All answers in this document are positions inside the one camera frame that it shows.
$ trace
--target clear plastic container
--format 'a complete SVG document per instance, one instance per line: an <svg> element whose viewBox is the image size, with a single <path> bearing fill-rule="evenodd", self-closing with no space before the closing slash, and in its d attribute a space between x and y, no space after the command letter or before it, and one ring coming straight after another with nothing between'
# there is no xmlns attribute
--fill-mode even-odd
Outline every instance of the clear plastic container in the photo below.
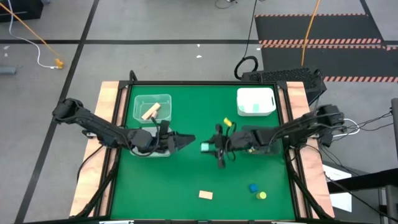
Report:
<svg viewBox="0 0 398 224"><path fill-rule="evenodd" d="M144 120L142 115L146 113L155 103L160 104L157 110L156 121L171 121L172 119L172 97L169 94L161 95L138 95L134 99L132 116L141 124L152 123L151 119Z"/></svg>

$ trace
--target gray floor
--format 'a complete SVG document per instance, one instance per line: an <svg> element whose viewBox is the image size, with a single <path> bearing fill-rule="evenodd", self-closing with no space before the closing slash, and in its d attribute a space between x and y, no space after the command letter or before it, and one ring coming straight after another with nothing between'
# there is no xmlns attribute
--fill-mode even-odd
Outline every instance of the gray floor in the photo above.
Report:
<svg viewBox="0 0 398 224"><path fill-rule="evenodd" d="M40 20L28 21L45 39L79 39L93 0L53 0ZM258 14L312 13L316 0L266 0ZM383 37L398 40L395 0L367 0ZM101 0L89 39L245 39L254 1L239 1L225 10L213 0ZM359 13L357 0L322 1L319 13ZM11 39L8 24L0 24L0 39ZM19 24L14 33L32 37ZM253 29L252 39L257 38ZM27 183L46 135L51 111L68 73L76 45L54 45L66 67L49 70L36 63L31 45L0 45L0 66L18 66L15 76L0 76L0 222L14 221ZM43 50L41 61L53 63ZM260 57L258 45L248 55ZM100 84L127 79L133 69L140 80L234 80L233 69L245 45L86 45L83 48L68 96L94 110ZM250 70L245 65L243 70ZM396 83L327 83L320 103L340 107L347 118L361 122L386 113L390 99L398 96ZM391 122L386 118L369 128ZM26 221L66 218L76 186L86 139L78 126L57 128ZM397 167L392 127L361 131L335 142L331 151L343 164L365 172Z"/></svg>

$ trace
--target wooden table frame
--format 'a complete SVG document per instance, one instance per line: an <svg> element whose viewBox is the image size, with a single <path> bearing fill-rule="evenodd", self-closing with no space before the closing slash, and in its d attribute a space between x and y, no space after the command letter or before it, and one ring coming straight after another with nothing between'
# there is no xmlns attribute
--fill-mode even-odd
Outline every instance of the wooden table frame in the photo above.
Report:
<svg viewBox="0 0 398 224"><path fill-rule="evenodd" d="M122 124L122 116L125 110L125 100L128 94L127 88L123 88L118 96L120 98L120 104L118 110L115 109L115 102L118 94L119 82L103 82L99 93L95 114L103 119L114 122L116 125ZM283 120L286 122L289 120L289 116L292 119L299 118L301 115L310 111L307 103L307 97L302 82L288 82L287 83L287 99L290 101L290 105L286 105L285 96L282 89L279 89L280 104L282 107ZM308 145L318 148L317 142L314 139L309 139ZM84 158L87 158L93 153L100 144L97 139L89 139L86 146ZM80 178L75 191L75 196L72 203L70 215L76 215L80 212L88 201L92 198L93 194L99 187L101 175L103 173L104 161L106 154L109 156L108 171L111 169L113 159L116 155L115 149L101 150L95 157L91 158L80 172ZM294 168L297 170L297 166L303 167L303 173L307 184L307 189L311 192L315 200L322 206L324 211L330 216L334 217L333 208L331 206L331 200L329 196L328 187L326 184L326 178L323 173L322 160L319 152L316 152L310 147L305 147L300 150L301 163L297 164L298 159L294 160ZM294 151L290 151L290 156L294 156ZM99 210L96 211L97 215L106 215L107 208L109 208L109 190L108 185L105 190L102 200L100 202ZM303 199L303 195L297 185L295 186L297 195L297 203L300 217L306 218L307 210L306 204Z"/></svg>

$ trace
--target yellow ball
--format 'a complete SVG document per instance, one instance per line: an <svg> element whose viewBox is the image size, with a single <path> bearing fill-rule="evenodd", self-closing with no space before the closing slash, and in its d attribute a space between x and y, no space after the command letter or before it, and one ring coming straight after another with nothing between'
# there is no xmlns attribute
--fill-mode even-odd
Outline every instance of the yellow ball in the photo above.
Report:
<svg viewBox="0 0 398 224"><path fill-rule="evenodd" d="M266 194L265 192L258 192L257 195L256 195L256 197L257 197L258 199L266 199L267 194Z"/></svg>

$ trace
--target green table surface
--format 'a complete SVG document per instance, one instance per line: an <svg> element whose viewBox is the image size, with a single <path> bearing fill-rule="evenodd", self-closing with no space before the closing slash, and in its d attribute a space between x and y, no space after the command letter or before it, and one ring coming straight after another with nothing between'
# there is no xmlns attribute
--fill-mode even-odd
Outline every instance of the green table surface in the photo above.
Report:
<svg viewBox="0 0 398 224"><path fill-rule="evenodd" d="M292 196L281 154L238 152L234 162L226 158L226 169L219 169L213 156L200 153L200 143L215 133L215 124L226 128L225 117L236 122L238 130L242 125L279 125L276 111L266 117L238 115L236 91L243 87L249 86L133 86L127 127L154 126L132 117L137 95L169 94L170 128L194 134L196 141L170 157L141 158L122 150L111 218L293 220ZM257 184L267 198L257 199L250 193L249 184ZM199 198L200 190L213 192L213 199Z"/></svg>

